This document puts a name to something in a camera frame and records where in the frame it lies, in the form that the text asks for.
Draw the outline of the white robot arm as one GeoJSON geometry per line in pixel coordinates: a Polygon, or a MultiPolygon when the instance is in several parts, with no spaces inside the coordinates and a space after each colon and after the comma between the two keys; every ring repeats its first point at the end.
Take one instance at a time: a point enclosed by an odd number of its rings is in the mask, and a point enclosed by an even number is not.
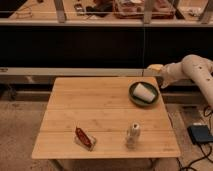
{"type": "Polygon", "coordinates": [[[198,55],[190,54],[180,62],[170,64],[151,64],[149,69],[156,71],[162,78],[162,88],[179,80],[190,79],[200,89],[213,110],[213,61],[198,55]]]}

